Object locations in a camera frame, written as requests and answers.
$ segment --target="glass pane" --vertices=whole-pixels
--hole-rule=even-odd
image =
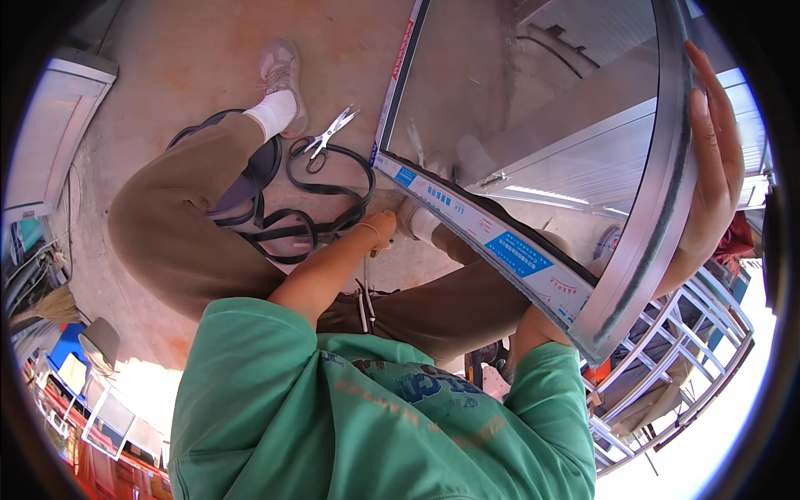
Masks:
[[[652,6],[560,0],[524,18],[525,2],[476,4],[430,4],[388,150],[562,237],[600,275],[650,148]]]

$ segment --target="sneaker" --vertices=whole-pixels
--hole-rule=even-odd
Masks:
[[[264,95],[291,90],[298,109],[281,136],[287,139],[299,137],[308,127],[306,105],[300,97],[300,56],[290,40],[276,38],[266,44],[261,54],[261,80]]]

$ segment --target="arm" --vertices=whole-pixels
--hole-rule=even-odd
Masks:
[[[303,316],[314,328],[319,316],[333,303],[364,255],[389,245],[397,220],[393,213],[368,215],[367,226],[354,227],[347,236],[312,254],[294,268],[267,299]]]

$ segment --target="hand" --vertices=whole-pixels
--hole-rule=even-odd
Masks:
[[[372,247],[373,252],[379,252],[389,246],[389,240],[394,236],[394,230],[397,228],[398,220],[391,210],[379,214],[369,214],[361,220],[361,224],[369,224],[378,231],[378,243]],[[370,228],[364,229],[372,233],[373,239],[375,232]]]
[[[706,86],[692,90],[690,118],[698,161],[698,180],[678,249],[707,260],[728,229],[742,192],[745,163],[736,136],[736,117],[706,53],[692,42],[686,52]]]

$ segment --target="blue label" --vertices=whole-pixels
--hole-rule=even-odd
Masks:
[[[520,278],[530,276],[553,265],[523,240],[506,231],[486,244],[500,260],[505,262]]]
[[[405,168],[404,166],[401,166],[400,167],[400,171],[398,172],[398,174],[394,176],[394,180],[397,181],[397,182],[400,182],[405,187],[411,186],[411,183],[416,178],[417,178],[417,175],[414,172],[412,172],[411,170],[408,170],[407,168]]]
[[[372,143],[372,154],[370,154],[370,166],[375,168],[375,155],[378,154],[378,143]]]

